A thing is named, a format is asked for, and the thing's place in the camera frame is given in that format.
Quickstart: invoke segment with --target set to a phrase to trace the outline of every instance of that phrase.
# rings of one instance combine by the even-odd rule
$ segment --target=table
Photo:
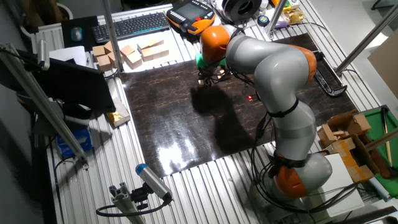
[[[113,19],[120,21],[148,13],[165,12],[170,8],[171,5],[164,5],[120,12],[113,14]],[[307,17],[304,22],[315,22],[327,28],[308,0],[302,0],[301,10]],[[100,25],[105,23],[103,16],[98,16],[98,23]],[[345,52],[341,50],[333,36],[317,26],[307,24],[282,29],[277,31],[274,37],[282,39],[306,32],[312,36],[332,67],[336,67],[345,58]],[[264,29],[257,26],[254,21],[249,22],[246,34],[270,41],[264,35]],[[200,51],[200,44],[195,42],[196,40],[191,40],[192,44],[172,29],[167,31],[167,38],[177,46],[173,59],[157,64],[154,62],[146,65],[146,69],[192,60]],[[40,39],[49,43],[49,50],[62,49],[61,25],[39,27],[39,32],[32,38],[34,52],[36,43]],[[93,66],[92,57],[88,52],[86,56],[90,60],[90,66]],[[360,111],[380,106],[379,100],[360,75],[344,72],[342,81],[348,85],[347,94]],[[109,87],[111,93],[118,95],[128,107],[120,79],[110,79]],[[67,162],[53,172],[54,165],[61,158],[55,151],[47,150],[57,221],[58,223],[128,223],[127,218],[99,217],[95,210],[112,204],[109,186],[124,181],[131,190],[142,185],[141,178],[134,172],[137,164],[144,162],[134,121],[113,129],[104,115],[101,115],[90,121],[89,128],[95,148],[87,153],[90,166],[88,170],[82,170]],[[311,152],[321,149],[318,141],[316,138]],[[265,151],[260,150],[256,164],[259,164],[260,168],[266,163],[268,160]],[[244,151],[168,175],[163,181],[172,190],[174,202],[158,212],[144,215],[144,218],[147,223],[260,223],[260,220],[265,220],[267,223],[267,218],[254,211],[253,202],[248,200],[250,170],[249,154]],[[59,182],[58,190],[55,178]],[[155,208],[160,205],[160,201],[155,195],[150,195],[148,204],[149,208]]]

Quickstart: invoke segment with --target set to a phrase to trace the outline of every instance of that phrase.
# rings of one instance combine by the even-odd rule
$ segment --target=computer mouse
[[[70,38],[72,41],[79,42],[83,39],[83,35],[81,34],[80,27],[74,27],[71,31]]]

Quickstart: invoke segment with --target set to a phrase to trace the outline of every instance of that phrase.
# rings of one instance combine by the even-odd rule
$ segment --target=computer monitor
[[[18,54],[37,62],[36,54],[21,50],[18,50]],[[108,84],[99,70],[51,58],[47,71],[32,74],[48,97],[60,99],[65,104],[84,105],[100,113],[116,111]],[[24,92],[23,87],[1,60],[0,84],[16,92]]]

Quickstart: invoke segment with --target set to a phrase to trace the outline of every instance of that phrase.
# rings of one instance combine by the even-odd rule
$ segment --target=robotic arm
[[[308,154],[315,139],[315,117],[299,101],[297,88],[309,82],[316,70],[314,54],[304,48],[265,42],[237,35],[231,26],[203,31],[200,42],[207,65],[223,57],[229,67],[254,74],[254,86],[275,124],[274,168],[267,190],[281,201],[304,197],[321,187],[331,165],[321,154]]]

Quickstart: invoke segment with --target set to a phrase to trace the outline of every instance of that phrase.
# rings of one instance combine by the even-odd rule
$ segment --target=keyboard
[[[118,40],[150,34],[170,27],[163,12],[114,22],[113,24]],[[97,44],[109,41],[106,25],[93,27],[93,33]]]

